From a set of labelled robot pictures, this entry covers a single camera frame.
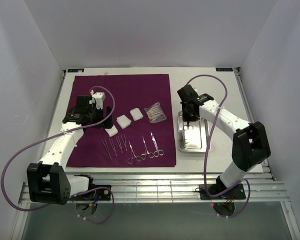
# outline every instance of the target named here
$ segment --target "scissors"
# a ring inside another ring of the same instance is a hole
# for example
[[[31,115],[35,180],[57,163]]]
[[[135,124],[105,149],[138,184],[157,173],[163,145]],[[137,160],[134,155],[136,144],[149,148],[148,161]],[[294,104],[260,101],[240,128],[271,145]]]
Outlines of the scissors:
[[[144,144],[144,153],[141,154],[141,159],[145,160],[147,155],[149,155],[149,158],[152,159],[155,155],[153,152],[148,151],[144,136],[142,136],[142,139],[143,139],[143,144]]]
[[[128,158],[128,161],[127,161],[128,164],[132,164],[132,162],[133,162],[134,159],[136,159],[138,162],[140,162],[141,161],[141,157],[135,155],[134,150],[132,149],[130,141],[128,141],[128,142],[129,142],[130,149],[131,149],[131,158]]]
[[[159,157],[159,155],[162,156],[165,152],[162,149],[158,148],[158,145],[157,145],[157,142],[156,142],[156,139],[155,139],[154,135],[152,134],[152,132],[150,132],[150,133],[151,133],[151,138],[152,138],[153,144],[154,144],[155,149],[156,149],[156,151],[153,152],[153,155],[155,157]]]

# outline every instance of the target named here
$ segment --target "metal tray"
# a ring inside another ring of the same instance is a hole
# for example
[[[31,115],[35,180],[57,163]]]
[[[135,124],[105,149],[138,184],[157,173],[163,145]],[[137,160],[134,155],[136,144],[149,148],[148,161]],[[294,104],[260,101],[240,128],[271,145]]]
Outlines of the metal tray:
[[[182,152],[205,153],[208,136],[206,119],[190,122],[187,126],[182,120],[182,111],[178,113],[178,146]]]

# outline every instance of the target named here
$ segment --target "purple cloth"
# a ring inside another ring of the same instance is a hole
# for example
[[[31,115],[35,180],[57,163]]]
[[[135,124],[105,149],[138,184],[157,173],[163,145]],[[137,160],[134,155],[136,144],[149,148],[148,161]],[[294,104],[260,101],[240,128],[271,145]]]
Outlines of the purple cloth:
[[[78,141],[69,161],[68,167],[174,167],[176,165],[176,146],[174,135],[174,124],[171,106],[170,81],[168,74],[151,75],[101,75],[101,76],[76,76],[71,97],[68,105],[75,106],[78,95],[88,95],[88,91],[93,86],[103,86],[107,88],[114,96],[115,110],[112,115],[113,123],[118,129],[118,134],[111,137],[116,154],[111,148],[109,135],[104,129],[88,128],[83,137]],[[103,106],[112,106],[112,99],[106,93]],[[144,108],[160,102],[160,106],[167,119],[159,123],[150,123]],[[134,121],[130,110],[139,108],[143,118]],[[117,117],[126,115],[132,122],[122,129],[117,123]],[[156,150],[151,139],[152,133],[155,137],[159,149],[164,150],[164,155],[154,158],[146,157],[145,160],[137,162],[135,159],[132,164],[128,164],[128,158],[131,158],[131,150],[128,141],[131,142],[134,153],[140,156],[145,152],[142,137],[144,137],[149,152]],[[125,134],[126,147],[121,140],[121,135]],[[120,151],[116,136],[120,136],[123,154]],[[102,143],[107,140],[112,160]]]

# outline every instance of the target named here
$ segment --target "wall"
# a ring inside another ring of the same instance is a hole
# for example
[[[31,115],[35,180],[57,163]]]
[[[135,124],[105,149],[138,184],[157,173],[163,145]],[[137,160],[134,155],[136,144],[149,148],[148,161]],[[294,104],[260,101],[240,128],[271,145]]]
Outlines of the wall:
[[[241,66],[276,0],[25,0],[62,69]]]
[[[0,0],[0,177],[16,151],[45,136],[61,82],[62,71],[24,1]],[[27,151],[7,171],[14,203],[38,150]],[[0,189],[0,240],[10,238],[15,216]]]
[[[273,175],[300,228],[300,0],[278,1],[242,65],[254,120],[266,126]]]

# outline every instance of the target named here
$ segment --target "plastic bag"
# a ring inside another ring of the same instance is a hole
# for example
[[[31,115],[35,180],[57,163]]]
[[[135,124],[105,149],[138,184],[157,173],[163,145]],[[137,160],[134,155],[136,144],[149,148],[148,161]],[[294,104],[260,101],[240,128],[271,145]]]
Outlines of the plastic bag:
[[[164,111],[162,111],[162,108],[160,107],[159,102],[153,104],[149,108],[144,108],[143,110],[147,114],[150,123],[152,124],[160,123],[167,119],[166,115],[164,114]]]

